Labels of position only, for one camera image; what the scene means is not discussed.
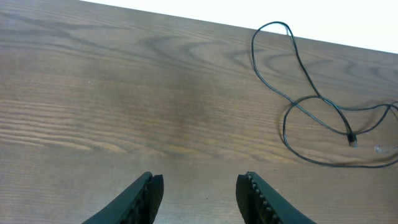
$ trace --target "wire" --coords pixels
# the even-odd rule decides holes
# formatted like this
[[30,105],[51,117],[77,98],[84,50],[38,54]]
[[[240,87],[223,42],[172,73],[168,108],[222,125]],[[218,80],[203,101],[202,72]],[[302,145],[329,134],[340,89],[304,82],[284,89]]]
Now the wire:
[[[256,58],[254,56],[254,39],[256,38],[257,34],[266,26],[269,26],[271,24],[280,24],[283,25],[290,33],[290,36],[292,37],[292,42],[293,42],[293,46],[294,46],[294,50],[296,53],[296,57],[297,60],[301,66],[301,69],[303,70],[305,76],[307,77],[308,81],[310,82],[313,90],[315,91],[316,95],[313,96],[306,96],[303,97],[299,100],[293,100],[290,97],[288,97],[285,93],[282,93],[281,91],[277,90],[276,88],[274,88],[273,86],[271,86],[269,83],[267,83],[267,81],[261,76],[259,70],[257,69],[257,65],[256,65]],[[310,75],[308,74],[307,70],[304,67],[303,62],[301,61],[300,55],[299,55],[299,50],[297,48],[297,44],[296,44],[296,40],[295,37],[293,35],[292,30],[290,30],[290,27],[284,23],[284,22],[279,22],[279,21],[275,21],[275,22],[270,22],[267,23],[265,25],[263,25],[262,27],[260,27],[253,35],[252,41],[251,41],[251,55],[252,55],[252,61],[253,61],[253,69],[256,72],[257,76],[260,78],[260,80],[266,85],[268,86],[268,88],[270,88],[272,91],[278,93],[279,95],[283,96],[284,98],[286,98],[287,100],[289,100],[291,102],[291,106],[290,108],[286,111],[286,114],[284,116],[284,122],[283,122],[283,137],[284,137],[284,143],[286,145],[286,147],[292,151],[296,156],[298,156],[299,158],[308,161],[308,162],[312,162],[314,164],[318,164],[321,166],[327,166],[327,167],[345,167],[345,168],[382,168],[382,167],[387,167],[387,166],[391,166],[395,163],[398,163],[398,159],[392,161],[392,162],[388,162],[382,165],[377,165],[377,166],[366,166],[366,165],[345,165],[345,164],[332,164],[332,163],[328,163],[328,162],[320,162],[320,161],[316,161],[310,158],[307,158],[301,154],[299,154],[296,150],[294,150],[290,145],[289,142],[287,141],[287,135],[286,135],[286,119],[287,119],[287,115],[289,115],[290,111],[296,106],[298,107],[300,110],[302,110],[306,115],[308,115],[309,117],[311,117],[312,119],[314,119],[316,122],[320,123],[322,126],[326,127],[327,129],[329,129],[330,131],[333,131],[334,133],[340,134],[340,135],[345,135],[348,137],[348,141],[350,143],[350,145],[352,145],[353,147],[357,146],[357,141],[356,141],[356,136],[359,134],[364,134],[364,133],[368,133],[370,131],[372,131],[374,128],[378,127],[379,124],[384,120],[384,118],[386,117],[388,111],[391,108],[395,108],[398,111],[398,107],[395,105],[396,103],[398,103],[398,101],[395,101],[393,103],[383,103],[380,105],[376,105],[376,106],[372,106],[372,107],[368,107],[368,108],[347,108],[347,107],[343,107],[343,106],[338,106],[336,103],[332,102],[331,100],[329,100],[328,98],[325,98],[324,96],[321,95],[321,93],[318,91],[318,89],[315,87],[315,84],[312,82],[312,79],[310,78]],[[302,108],[299,103],[308,99],[312,99],[312,98],[318,98],[323,100],[325,103],[327,103],[328,105],[334,107],[334,109],[337,111],[337,113],[340,115],[341,119],[343,120],[346,128],[347,128],[347,132],[341,132],[339,130],[336,130],[332,127],[330,127],[329,125],[325,124],[323,121],[319,120],[317,117],[315,117],[314,115],[312,115],[310,112],[308,112],[306,109]],[[351,129],[351,126],[349,125],[346,117],[343,114],[343,110],[344,111],[366,111],[366,110],[373,110],[376,109],[378,107],[381,106],[385,106],[386,110],[384,112],[384,114],[381,116],[380,120],[372,127],[370,127],[367,130],[364,131],[357,131],[354,132]]]

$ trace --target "white background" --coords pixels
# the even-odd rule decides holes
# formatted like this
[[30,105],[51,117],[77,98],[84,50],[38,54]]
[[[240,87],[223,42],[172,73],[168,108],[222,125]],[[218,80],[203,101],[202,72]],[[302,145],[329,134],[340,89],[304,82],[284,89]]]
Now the white background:
[[[398,54],[398,0],[86,0]],[[266,31],[286,34],[282,26]]]

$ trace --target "black cable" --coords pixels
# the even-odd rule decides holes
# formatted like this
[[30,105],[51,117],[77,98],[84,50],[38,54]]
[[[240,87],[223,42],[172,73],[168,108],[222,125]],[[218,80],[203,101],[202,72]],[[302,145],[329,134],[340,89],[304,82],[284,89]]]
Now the black cable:
[[[255,56],[254,56],[254,39],[256,38],[256,35],[258,34],[258,32],[260,32],[260,30],[262,30],[264,27],[266,27],[266,26],[268,26],[268,25],[271,25],[271,24],[280,24],[280,25],[283,25],[283,26],[289,31],[290,36],[292,37],[292,42],[293,42],[293,46],[294,46],[294,50],[295,50],[295,53],[296,53],[297,60],[298,60],[298,62],[299,62],[299,64],[300,64],[300,66],[301,66],[301,69],[303,70],[305,76],[307,77],[308,81],[310,82],[312,88],[314,89],[314,91],[315,91],[315,93],[316,93],[317,95],[315,95],[315,96],[306,96],[306,97],[303,97],[303,98],[301,98],[301,99],[295,101],[295,100],[291,99],[290,97],[288,97],[285,93],[282,93],[281,91],[275,89],[273,86],[271,86],[269,83],[267,83],[267,82],[265,81],[265,79],[260,75],[260,72],[259,72],[259,70],[257,69],[257,66],[256,66],[256,58],[255,58]],[[256,72],[256,74],[257,74],[257,76],[260,78],[260,80],[261,80],[266,86],[268,86],[272,91],[278,93],[279,95],[283,96],[284,98],[286,98],[287,100],[289,100],[289,101],[292,103],[292,105],[291,105],[290,108],[286,111],[286,114],[285,114],[285,116],[284,116],[284,122],[283,122],[283,137],[284,137],[284,142],[285,142],[286,147],[287,147],[290,151],[292,151],[296,156],[298,156],[299,158],[301,158],[301,159],[303,159],[303,160],[305,160],[305,161],[312,162],[312,163],[314,163],[314,164],[318,164],[318,165],[321,165],[321,166],[328,166],[328,167],[382,168],[382,167],[391,166],[391,165],[393,165],[393,164],[395,164],[395,163],[398,162],[398,159],[396,159],[396,160],[394,160],[394,161],[392,161],[392,162],[388,162],[388,163],[386,163],[386,164],[378,165],[378,166],[332,164],[332,163],[328,163],[328,162],[319,162],[319,161],[316,161],[316,160],[313,160],[313,159],[309,159],[309,158],[307,158],[307,157],[305,157],[305,156],[299,154],[299,153],[298,153],[297,151],[295,151],[294,149],[292,149],[292,147],[289,145],[289,143],[288,143],[288,141],[287,141],[287,135],[286,135],[286,118],[287,118],[287,115],[290,113],[290,111],[291,111],[295,106],[298,107],[300,110],[302,110],[306,115],[308,115],[309,117],[311,117],[312,119],[314,119],[316,122],[320,123],[322,126],[324,126],[324,127],[326,127],[327,129],[329,129],[330,131],[333,131],[334,133],[337,133],[337,134],[341,134],[341,135],[348,136],[348,141],[349,141],[349,143],[350,143],[353,147],[356,147],[356,146],[357,146],[356,136],[359,135],[359,134],[363,134],[363,133],[370,132],[370,131],[372,131],[374,128],[376,128],[377,126],[379,126],[379,124],[384,120],[384,118],[386,117],[388,111],[389,111],[391,108],[395,108],[395,109],[398,111],[398,107],[397,107],[396,105],[394,105],[394,104],[398,103],[398,101],[395,101],[395,102],[390,103],[390,104],[383,103],[383,104],[376,105],[376,106],[372,106],[372,107],[369,107],[369,108],[347,108],[347,107],[338,106],[338,105],[336,105],[334,102],[332,102],[331,100],[329,100],[328,98],[323,97],[323,96],[320,94],[320,92],[318,91],[318,89],[315,87],[315,84],[312,82],[312,80],[311,80],[311,78],[310,78],[310,75],[308,74],[307,70],[306,70],[305,67],[304,67],[304,64],[303,64],[302,61],[301,61],[301,58],[300,58],[300,55],[299,55],[299,50],[298,50],[298,48],[297,48],[296,40],[295,40],[295,37],[294,37],[294,35],[293,35],[292,30],[290,30],[290,27],[289,27],[286,23],[284,23],[284,22],[279,22],[279,21],[270,22],[270,23],[267,23],[267,24],[263,25],[262,27],[260,27],[260,28],[254,33],[253,38],[252,38],[252,41],[251,41],[251,55],[252,55],[252,60],[253,60],[253,68],[254,68],[254,71]],[[329,125],[325,124],[323,121],[319,120],[317,117],[315,117],[314,115],[312,115],[310,112],[308,112],[306,109],[302,108],[302,107],[299,105],[300,102],[302,102],[302,101],[304,101],[304,100],[312,99],[312,98],[321,99],[321,100],[323,100],[325,103],[327,103],[328,105],[334,107],[334,109],[337,111],[337,113],[340,115],[341,119],[343,120],[343,122],[344,122],[344,124],[345,124],[345,126],[346,126],[346,128],[347,128],[347,132],[344,133],[344,132],[338,131],[338,130],[336,130],[336,129],[330,127]],[[365,130],[365,131],[354,132],[354,131],[351,129],[351,126],[349,125],[349,123],[348,123],[346,117],[344,116],[344,114],[343,114],[343,112],[342,112],[342,110],[345,110],[345,111],[373,110],[373,109],[376,109],[376,108],[378,108],[378,107],[380,107],[380,106],[385,106],[385,107],[386,107],[386,110],[385,110],[384,114],[381,116],[380,120],[379,120],[374,126],[370,127],[369,129],[367,129],[367,130]]]

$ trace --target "wood grain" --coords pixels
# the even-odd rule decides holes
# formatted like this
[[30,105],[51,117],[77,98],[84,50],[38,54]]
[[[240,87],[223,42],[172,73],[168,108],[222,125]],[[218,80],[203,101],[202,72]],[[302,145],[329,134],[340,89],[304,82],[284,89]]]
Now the wood grain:
[[[329,169],[285,148],[289,102],[254,74],[253,32],[72,0],[1,1],[0,222],[80,223],[149,170],[165,174],[157,223],[242,223],[234,182],[253,170],[316,222],[396,223],[397,166]],[[297,43],[335,103],[397,99],[398,55]],[[288,37],[262,32],[256,48],[272,85],[315,94]],[[320,100],[303,106],[344,130]],[[364,129],[382,113],[346,115]],[[397,122],[389,113],[357,150],[296,109],[287,132],[313,159],[377,164],[392,159],[373,146],[397,144]]]

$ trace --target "wooden table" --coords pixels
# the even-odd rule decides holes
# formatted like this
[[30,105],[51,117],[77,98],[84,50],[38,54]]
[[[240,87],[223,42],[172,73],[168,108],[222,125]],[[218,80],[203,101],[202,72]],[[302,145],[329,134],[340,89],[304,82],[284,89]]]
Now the wooden table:
[[[397,166],[332,169],[286,149],[289,102],[253,72],[253,33],[80,1],[1,1],[0,222],[81,223],[148,170],[165,179],[156,223],[243,223],[235,182],[252,170],[318,223],[397,223]],[[398,55],[297,43],[339,105],[397,99]],[[315,94],[286,35],[262,32],[256,48],[272,85]],[[324,102],[302,105],[344,130]],[[346,115],[363,129],[382,112]],[[294,109],[287,132],[313,159],[374,164],[386,156],[373,146],[396,144],[396,127],[389,113],[353,149]]]

